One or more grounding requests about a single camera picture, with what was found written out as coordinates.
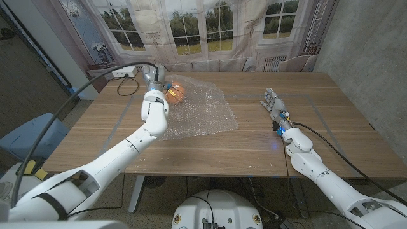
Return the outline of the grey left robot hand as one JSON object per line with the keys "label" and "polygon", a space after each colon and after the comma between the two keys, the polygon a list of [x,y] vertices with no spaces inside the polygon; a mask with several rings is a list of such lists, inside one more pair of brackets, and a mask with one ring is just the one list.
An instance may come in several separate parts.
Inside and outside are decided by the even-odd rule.
{"label": "grey left robot hand", "polygon": [[153,66],[143,65],[143,80],[146,82],[147,91],[157,90],[165,93],[171,86],[171,82],[165,79],[166,67],[157,65],[158,79],[155,79],[156,69]]}

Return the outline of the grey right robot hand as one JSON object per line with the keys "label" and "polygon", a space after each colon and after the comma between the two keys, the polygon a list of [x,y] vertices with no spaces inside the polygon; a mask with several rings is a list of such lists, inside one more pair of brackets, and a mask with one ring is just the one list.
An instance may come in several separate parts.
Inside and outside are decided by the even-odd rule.
{"label": "grey right robot hand", "polygon": [[293,127],[284,101],[271,88],[266,89],[264,100],[260,103],[269,112],[272,128],[279,136]]}

